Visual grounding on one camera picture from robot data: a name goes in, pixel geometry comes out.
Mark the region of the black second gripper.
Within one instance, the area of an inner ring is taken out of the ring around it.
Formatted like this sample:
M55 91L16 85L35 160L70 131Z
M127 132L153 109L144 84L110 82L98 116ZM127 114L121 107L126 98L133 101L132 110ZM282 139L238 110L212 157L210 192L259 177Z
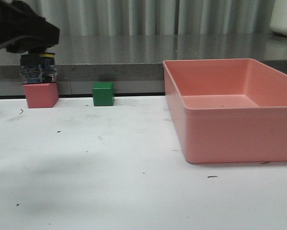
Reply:
M43 53L59 43L60 29L21 0L0 0L0 49L9 53Z

